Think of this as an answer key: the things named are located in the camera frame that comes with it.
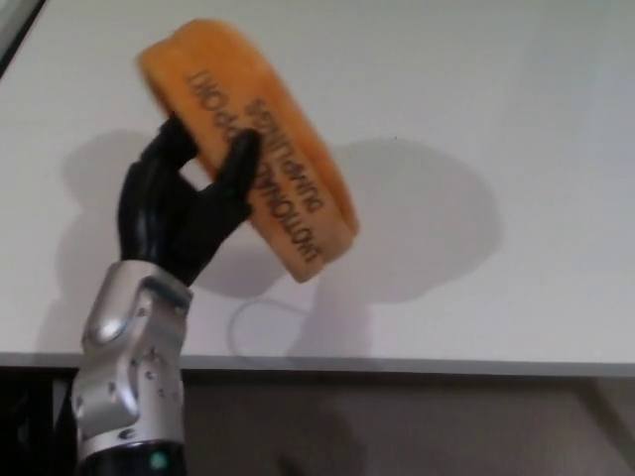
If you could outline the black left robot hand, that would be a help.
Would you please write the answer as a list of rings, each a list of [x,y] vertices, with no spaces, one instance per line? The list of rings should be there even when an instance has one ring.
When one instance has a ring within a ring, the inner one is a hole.
[[[198,190],[181,174],[198,155],[198,145],[180,119],[170,116],[123,181],[117,210],[120,259],[154,264],[191,286],[252,213],[248,195],[261,144],[255,130],[239,132],[212,183]]]

